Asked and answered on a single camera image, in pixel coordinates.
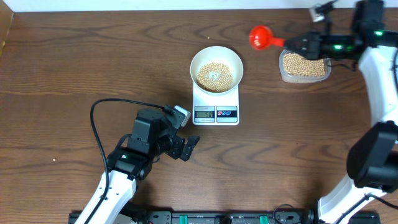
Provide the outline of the red plastic scoop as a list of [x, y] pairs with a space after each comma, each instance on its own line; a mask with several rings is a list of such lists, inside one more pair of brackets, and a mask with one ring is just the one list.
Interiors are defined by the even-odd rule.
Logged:
[[267, 26], [256, 26], [249, 33], [249, 43], [255, 50], [264, 50], [272, 45], [284, 47], [284, 39], [274, 37]]

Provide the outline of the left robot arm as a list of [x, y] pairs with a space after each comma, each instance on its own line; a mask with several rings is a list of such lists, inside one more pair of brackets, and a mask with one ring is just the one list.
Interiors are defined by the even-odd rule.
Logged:
[[137, 112], [131, 134], [123, 136], [106, 159], [106, 170], [95, 193], [76, 223], [113, 223], [133, 198], [139, 182], [152, 170], [154, 160], [166, 153], [173, 159], [189, 160], [200, 138], [177, 136], [191, 113], [180, 106], [162, 111], [148, 108]]

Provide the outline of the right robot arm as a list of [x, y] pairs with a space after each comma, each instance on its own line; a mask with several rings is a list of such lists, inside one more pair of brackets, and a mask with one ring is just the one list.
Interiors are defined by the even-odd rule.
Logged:
[[353, 60], [366, 83], [371, 128], [349, 150], [346, 175], [317, 208], [309, 223], [348, 223], [372, 200], [397, 190], [397, 32], [386, 30], [384, 1], [358, 1], [349, 35], [306, 32], [287, 39], [285, 50], [307, 60]]

